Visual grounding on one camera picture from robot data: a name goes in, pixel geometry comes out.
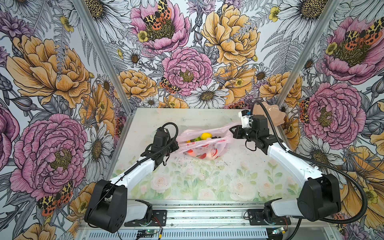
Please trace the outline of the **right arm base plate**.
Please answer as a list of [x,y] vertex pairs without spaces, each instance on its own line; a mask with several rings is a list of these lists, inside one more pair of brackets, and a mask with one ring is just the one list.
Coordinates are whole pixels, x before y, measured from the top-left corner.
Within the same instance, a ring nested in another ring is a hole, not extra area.
[[288,217],[277,217],[273,213],[262,209],[248,209],[243,218],[248,220],[251,226],[289,226],[291,220]]

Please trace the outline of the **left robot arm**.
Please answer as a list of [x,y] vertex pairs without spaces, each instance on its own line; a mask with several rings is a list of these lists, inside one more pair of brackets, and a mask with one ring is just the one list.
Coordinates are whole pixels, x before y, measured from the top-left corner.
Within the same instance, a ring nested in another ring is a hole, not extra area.
[[139,160],[117,177],[96,183],[84,220],[93,228],[110,233],[117,232],[125,223],[149,224],[154,220],[152,204],[142,200],[130,200],[131,191],[144,177],[160,165],[166,165],[171,153],[178,150],[176,137],[171,137],[165,123],[156,130],[153,143],[148,145]]

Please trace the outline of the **pink plastic bag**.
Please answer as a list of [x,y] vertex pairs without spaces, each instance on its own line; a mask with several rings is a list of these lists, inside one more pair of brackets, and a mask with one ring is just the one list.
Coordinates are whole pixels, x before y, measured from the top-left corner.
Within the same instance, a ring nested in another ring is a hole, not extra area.
[[[230,145],[234,142],[230,128],[239,125],[240,122],[230,123],[215,129],[188,129],[177,137],[179,149],[174,152],[176,156],[186,155],[201,160],[215,160],[223,156]],[[191,142],[192,139],[201,137],[203,133],[210,133],[213,137],[221,139],[208,139],[198,142]]]

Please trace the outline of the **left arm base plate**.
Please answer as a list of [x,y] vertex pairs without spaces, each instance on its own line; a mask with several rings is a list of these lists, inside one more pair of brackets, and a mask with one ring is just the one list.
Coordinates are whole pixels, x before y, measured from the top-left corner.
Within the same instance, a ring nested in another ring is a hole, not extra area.
[[165,227],[167,223],[167,214],[168,211],[166,210],[153,210],[148,218],[145,217],[142,220],[125,222],[124,227]]

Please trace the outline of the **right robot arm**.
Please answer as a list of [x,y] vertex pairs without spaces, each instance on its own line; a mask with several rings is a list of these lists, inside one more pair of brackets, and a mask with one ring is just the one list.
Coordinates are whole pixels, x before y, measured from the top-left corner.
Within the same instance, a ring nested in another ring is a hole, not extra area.
[[230,128],[233,137],[255,143],[256,149],[291,172],[301,188],[297,199],[275,199],[265,203],[263,219],[267,223],[272,224],[282,217],[298,217],[314,222],[340,212],[339,180],[334,175],[325,175],[289,153],[280,138],[270,134],[265,116],[242,110],[239,118],[241,124]]

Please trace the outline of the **pink petal-shaped bowl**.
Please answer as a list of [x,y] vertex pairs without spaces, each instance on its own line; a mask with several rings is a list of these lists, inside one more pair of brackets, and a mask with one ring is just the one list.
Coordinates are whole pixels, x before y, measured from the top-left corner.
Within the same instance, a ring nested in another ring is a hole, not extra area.
[[[267,102],[263,102],[263,105],[269,113],[275,127],[280,126],[285,122],[284,118],[286,117],[286,114],[281,112],[277,105],[269,105]],[[257,103],[254,105],[252,113],[253,115],[263,115],[264,117],[267,117],[263,108]]]

